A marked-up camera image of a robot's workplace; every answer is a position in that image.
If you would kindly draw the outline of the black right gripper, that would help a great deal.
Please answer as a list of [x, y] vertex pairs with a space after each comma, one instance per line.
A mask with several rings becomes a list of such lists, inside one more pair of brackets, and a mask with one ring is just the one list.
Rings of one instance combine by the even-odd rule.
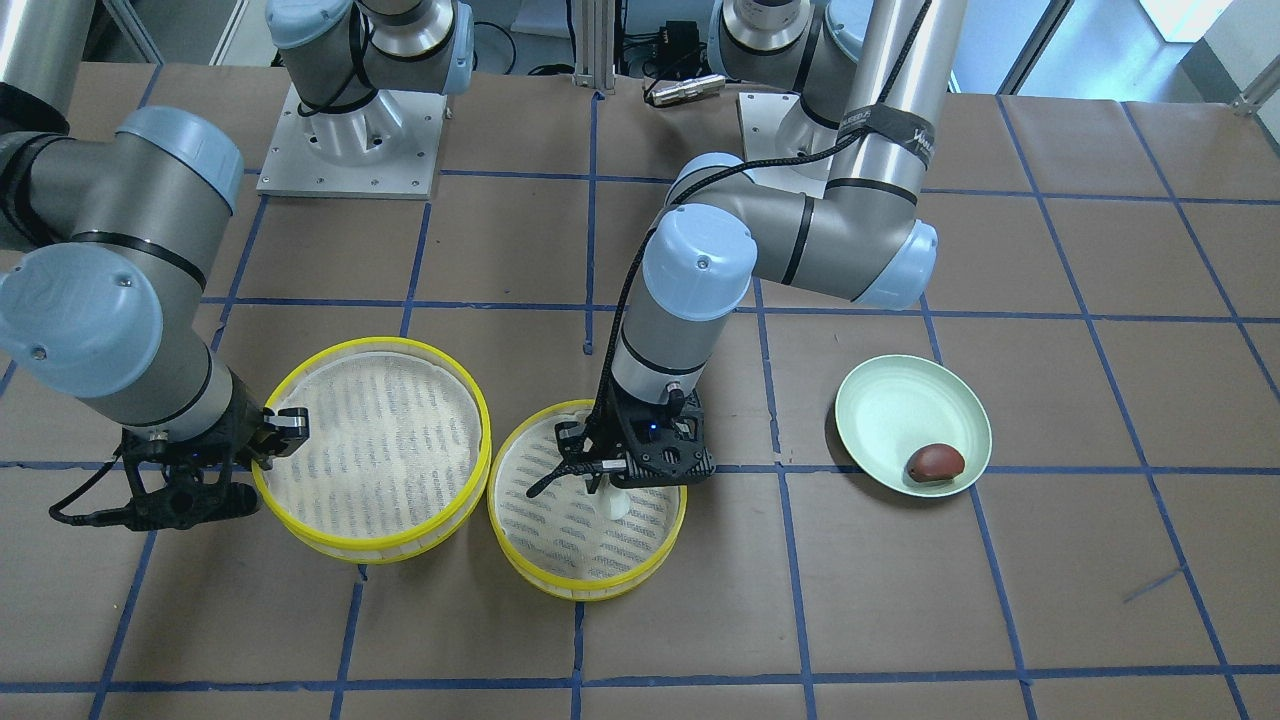
[[[122, 425], [120, 441], [86, 483], [50, 507], [52, 520], [70, 527], [125, 527], [131, 530], [186, 530], [207, 521], [255, 514], [259, 492], [233, 480], [236, 468], [269, 469], [311, 436], [306, 407], [279, 411], [257, 405], [244, 382], [225, 368], [207, 368], [180, 404], [160, 407], [122, 395], [142, 377], [95, 373], [70, 386], [73, 396]], [[67, 507], [122, 462], [129, 501], [118, 509], [69, 514]]]

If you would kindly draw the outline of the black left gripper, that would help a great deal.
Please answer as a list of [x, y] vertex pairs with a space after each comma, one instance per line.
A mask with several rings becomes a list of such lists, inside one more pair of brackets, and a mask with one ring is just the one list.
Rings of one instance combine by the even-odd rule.
[[585, 477], [589, 489], [604, 480], [621, 489], [690, 486], [716, 474], [705, 445], [698, 392], [678, 389], [675, 404], [646, 404], [608, 388], [600, 411], [554, 425], [561, 462], [552, 478]]

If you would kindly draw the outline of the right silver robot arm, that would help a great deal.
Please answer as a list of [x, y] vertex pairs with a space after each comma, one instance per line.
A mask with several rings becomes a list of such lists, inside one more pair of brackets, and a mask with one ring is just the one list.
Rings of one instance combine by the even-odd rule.
[[118, 509], [69, 514], [105, 470], [55, 502], [70, 527], [189, 529], [246, 518], [261, 497], [236, 468], [270, 468], [310, 436], [301, 407], [257, 402], [195, 332], [244, 163], [189, 111], [132, 111], [108, 142], [67, 111], [91, 1], [3, 4], [3, 350], [49, 388], [115, 421]]

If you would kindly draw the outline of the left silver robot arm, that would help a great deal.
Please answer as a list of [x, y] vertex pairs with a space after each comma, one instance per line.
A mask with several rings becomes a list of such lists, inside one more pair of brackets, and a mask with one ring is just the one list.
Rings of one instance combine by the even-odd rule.
[[556, 425], [562, 477], [590, 493], [686, 486], [716, 470], [696, 384], [754, 279], [881, 309], [910, 307], [937, 234], [916, 217], [934, 158], [964, 1], [721, 1], [708, 56], [732, 77], [790, 88], [819, 149], [744, 161], [694, 158], [669, 187], [620, 291], [596, 397]]

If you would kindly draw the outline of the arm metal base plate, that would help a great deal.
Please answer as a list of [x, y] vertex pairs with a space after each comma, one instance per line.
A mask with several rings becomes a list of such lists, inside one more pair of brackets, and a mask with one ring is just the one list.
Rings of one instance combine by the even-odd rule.
[[[746, 161], [772, 158], [808, 158], [835, 145], [837, 132], [815, 123], [796, 94], [745, 92], [739, 95], [739, 119]], [[749, 172], [760, 186], [820, 199], [832, 159]]]
[[289, 88], [262, 160], [261, 195], [428, 201], [436, 178], [448, 99], [383, 90], [346, 114], [303, 117]]

